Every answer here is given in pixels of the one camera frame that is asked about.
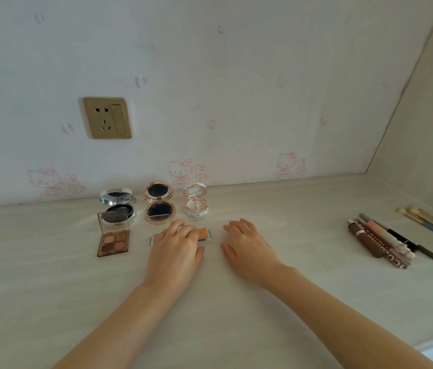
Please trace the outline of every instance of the pink cartoon cat drawing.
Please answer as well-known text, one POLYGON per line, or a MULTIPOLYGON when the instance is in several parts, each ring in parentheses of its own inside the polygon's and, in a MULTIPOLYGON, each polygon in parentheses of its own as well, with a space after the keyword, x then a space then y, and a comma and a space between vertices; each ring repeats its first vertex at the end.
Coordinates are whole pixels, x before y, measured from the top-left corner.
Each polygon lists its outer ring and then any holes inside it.
POLYGON ((196 181, 203 182, 208 179, 206 174, 206 167, 204 164, 196 164, 196 181))
POLYGON ((190 159, 181 159, 178 162, 170 162, 169 173, 176 178, 174 185, 183 185, 191 182, 189 175, 192 173, 193 167, 191 166, 190 159))
POLYGON ((63 184, 63 182, 54 168, 38 171, 29 170, 27 172, 33 185, 44 188, 41 196, 50 197, 62 193, 63 189, 60 184, 63 184))
POLYGON ((299 165, 297 166, 297 169, 295 170, 296 174, 299 174, 299 173, 302 173, 303 171, 305 171, 306 161, 307 161, 306 158, 299 159, 299 165))
POLYGON ((293 167, 297 162, 297 153, 289 152, 288 154, 280 154, 277 167, 280 170, 276 173, 277 176, 289 175, 292 173, 290 167, 293 167))
POLYGON ((68 190, 74 194, 81 193, 85 190, 84 185, 80 185, 78 178, 76 175, 66 175, 65 176, 66 183, 68 184, 68 190))

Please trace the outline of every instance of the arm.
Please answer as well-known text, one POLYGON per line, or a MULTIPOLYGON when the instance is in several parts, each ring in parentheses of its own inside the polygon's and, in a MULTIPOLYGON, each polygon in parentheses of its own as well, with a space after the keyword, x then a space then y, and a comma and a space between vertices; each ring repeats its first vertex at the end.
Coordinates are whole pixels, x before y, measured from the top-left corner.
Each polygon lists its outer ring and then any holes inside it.
POLYGON ((221 247, 232 268, 287 304, 345 369, 433 369, 422 353, 283 265, 252 223, 240 219, 224 229, 230 244, 221 247))
POLYGON ((143 283, 53 368, 128 367, 201 263, 195 230, 176 220, 158 234, 143 283))

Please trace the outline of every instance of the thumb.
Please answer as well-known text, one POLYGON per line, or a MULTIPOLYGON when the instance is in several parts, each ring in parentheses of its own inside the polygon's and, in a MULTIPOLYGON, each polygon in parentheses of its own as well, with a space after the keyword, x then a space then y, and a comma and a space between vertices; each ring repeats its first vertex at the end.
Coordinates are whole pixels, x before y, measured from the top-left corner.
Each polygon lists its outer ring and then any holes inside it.
POLYGON ((201 246, 196 250, 196 256, 194 258, 194 267, 195 269, 199 268, 199 265, 201 264, 201 260, 203 259, 203 252, 205 251, 204 246, 201 246))
POLYGON ((225 242, 221 244, 221 249, 223 250, 223 254, 225 255, 227 261, 233 267, 235 261, 237 260, 237 254, 235 254, 234 249, 228 243, 225 242))

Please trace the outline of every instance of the hand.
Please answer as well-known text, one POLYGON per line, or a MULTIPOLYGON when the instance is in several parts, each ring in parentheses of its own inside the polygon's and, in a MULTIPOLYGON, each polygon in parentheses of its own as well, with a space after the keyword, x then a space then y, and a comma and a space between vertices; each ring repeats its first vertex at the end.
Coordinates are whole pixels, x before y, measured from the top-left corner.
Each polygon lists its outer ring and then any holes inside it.
POLYGON ((221 248, 232 269, 250 282, 266 287, 284 266, 274 250, 250 221, 231 221, 223 229, 230 234, 230 243, 222 243, 221 248))
POLYGON ((195 275, 204 250, 198 248, 195 226, 185 225, 182 220, 171 222, 155 237, 143 285, 178 298, 195 275))

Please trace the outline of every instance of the hello kitty print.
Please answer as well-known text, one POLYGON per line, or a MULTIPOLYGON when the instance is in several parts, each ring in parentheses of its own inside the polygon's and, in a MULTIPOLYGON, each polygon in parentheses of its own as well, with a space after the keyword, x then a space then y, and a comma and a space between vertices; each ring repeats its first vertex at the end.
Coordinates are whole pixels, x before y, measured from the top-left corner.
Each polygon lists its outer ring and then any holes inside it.
POLYGON ((292 151, 286 154, 280 154, 278 163, 276 163, 276 167, 278 167, 276 175, 287 176, 291 173, 298 175, 305 171, 306 161, 305 158, 297 159, 297 153, 292 151))
POLYGON ((68 189, 73 194, 78 194, 85 190, 85 186, 80 184, 76 175, 66 175, 63 181, 54 168, 29 170, 27 172, 29 174, 29 182, 34 186, 43 188, 40 194, 41 197, 61 195, 65 189, 68 189))
POLYGON ((171 161, 169 173, 174 178, 172 181, 173 185, 186 185, 191 182, 203 182, 208 179, 206 166, 204 164, 193 166, 190 159, 171 161))

